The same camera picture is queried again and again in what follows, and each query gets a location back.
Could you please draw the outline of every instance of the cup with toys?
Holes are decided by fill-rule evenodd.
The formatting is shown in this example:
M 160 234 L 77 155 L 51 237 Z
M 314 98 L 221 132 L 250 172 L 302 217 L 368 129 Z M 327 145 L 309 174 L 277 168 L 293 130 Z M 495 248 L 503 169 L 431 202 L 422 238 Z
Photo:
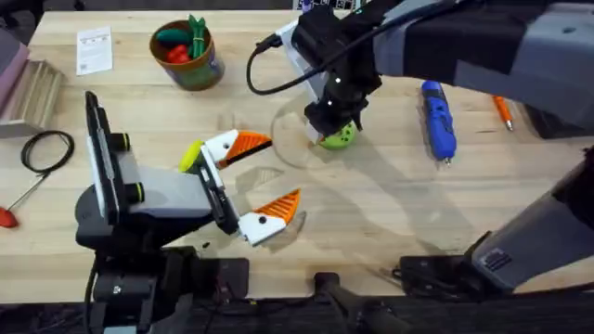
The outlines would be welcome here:
M 183 89 L 200 91 L 218 83 L 225 64 L 214 49 L 204 19 L 191 14 L 161 26 L 150 38 L 150 52 Z

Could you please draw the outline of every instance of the green ball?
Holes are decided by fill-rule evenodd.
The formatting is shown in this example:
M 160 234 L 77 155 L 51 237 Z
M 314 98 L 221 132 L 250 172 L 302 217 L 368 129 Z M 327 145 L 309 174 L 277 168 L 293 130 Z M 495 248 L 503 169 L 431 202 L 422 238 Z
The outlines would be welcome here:
M 355 125 L 350 122 L 336 135 L 324 138 L 319 145 L 325 149 L 344 149 L 355 140 Z

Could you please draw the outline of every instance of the green toy vegetable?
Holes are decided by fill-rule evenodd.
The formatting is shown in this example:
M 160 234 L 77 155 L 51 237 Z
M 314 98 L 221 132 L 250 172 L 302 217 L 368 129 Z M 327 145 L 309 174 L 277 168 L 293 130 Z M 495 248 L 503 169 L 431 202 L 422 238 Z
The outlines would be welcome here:
M 192 50 L 192 59 L 196 59 L 204 53 L 204 30 L 206 29 L 206 21 L 204 18 L 196 20 L 191 14 L 187 18 L 187 21 L 189 22 L 189 27 L 193 34 L 192 44 L 194 47 Z
M 163 45 L 190 45 L 192 34 L 181 29 L 165 29 L 157 32 L 157 41 Z

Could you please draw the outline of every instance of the red toy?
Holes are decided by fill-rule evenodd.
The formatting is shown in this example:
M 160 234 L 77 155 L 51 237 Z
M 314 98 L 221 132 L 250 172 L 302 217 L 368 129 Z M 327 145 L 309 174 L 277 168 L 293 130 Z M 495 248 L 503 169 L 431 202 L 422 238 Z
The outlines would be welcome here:
M 167 61 L 173 64 L 183 64 L 190 60 L 187 55 L 187 46 L 185 45 L 178 45 L 167 53 Z

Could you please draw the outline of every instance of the yellow part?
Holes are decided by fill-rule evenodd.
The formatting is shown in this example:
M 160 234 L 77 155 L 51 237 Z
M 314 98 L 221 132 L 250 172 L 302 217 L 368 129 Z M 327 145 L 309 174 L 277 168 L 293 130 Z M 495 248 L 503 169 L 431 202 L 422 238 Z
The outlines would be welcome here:
M 185 173 L 190 167 L 192 167 L 192 164 L 194 164 L 194 161 L 196 161 L 200 155 L 200 147 L 202 144 L 204 144 L 204 142 L 197 140 L 192 143 L 192 145 L 190 145 L 190 147 L 186 150 L 186 154 L 184 154 L 184 158 L 182 158 L 182 160 L 179 162 L 179 167 L 177 169 L 179 172 Z
M 140 188 L 140 184 L 136 183 L 136 191 L 138 192 L 138 202 L 142 203 L 145 199 L 142 198 L 142 189 Z
M 125 150 L 130 150 L 130 147 L 128 145 L 130 145 L 128 143 L 128 135 L 127 134 L 122 134 L 123 135 L 123 148 Z

